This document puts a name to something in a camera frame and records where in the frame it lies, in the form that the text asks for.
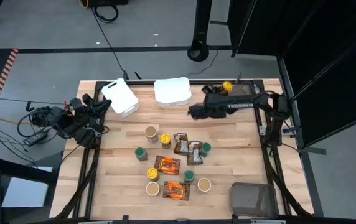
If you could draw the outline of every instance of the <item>orange snack packet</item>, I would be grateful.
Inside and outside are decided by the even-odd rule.
[[[190,184],[165,181],[164,183],[164,198],[189,200]]]
[[[178,174],[180,166],[180,159],[173,159],[171,157],[156,156],[154,168],[166,174]]]

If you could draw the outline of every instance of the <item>orange warning stripe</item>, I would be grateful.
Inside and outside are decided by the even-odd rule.
[[[18,53],[19,50],[17,49],[13,49],[11,51],[11,53],[9,54],[9,57],[5,63],[4,69],[1,72],[1,76],[0,76],[0,94],[2,89],[4,88],[4,85],[6,83],[6,78],[9,75],[9,71],[11,71],[12,65],[15,61],[16,55]]]

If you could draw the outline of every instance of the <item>brown snack packet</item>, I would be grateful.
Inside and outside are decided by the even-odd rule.
[[[203,142],[190,141],[189,142],[189,153],[188,153],[188,165],[199,165],[203,164],[202,158],[199,156],[199,151],[202,148]]]
[[[180,182],[165,181],[164,183],[164,198],[189,200],[190,184]]]
[[[188,135],[186,133],[177,133],[174,135],[174,139],[177,141],[174,153],[178,155],[187,156],[188,149]]]
[[[166,174],[178,174],[180,166],[180,159],[173,159],[171,157],[156,156],[154,168]]]

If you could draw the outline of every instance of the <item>white plastic container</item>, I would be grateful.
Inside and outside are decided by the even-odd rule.
[[[160,107],[186,105],[192,97],[189,79],[185,77],[156,80],[154,94]]]
[[[111,107],[122,118],[139,108],[139,100],[122,78],[118,78],[102,88],[102,94],[111,100]]]

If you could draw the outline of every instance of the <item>yellow cable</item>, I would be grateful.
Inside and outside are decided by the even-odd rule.
[[[80,5],[83,6],[84,9],[88,9],[88,1],[89,1],[89,0],[87,0],[87,5],[84,6],[82,0],[78,0],[78,2],[80,3]]]
[[[12,123],[12,124],[17,124],[17,123],[19,123],[19,122],[17,122],[17,121],[11,121],[11,120],[4,119],[4,118],[0,118],[0,121]],[[31,122],[21,122],[21,124],[31,124]]]

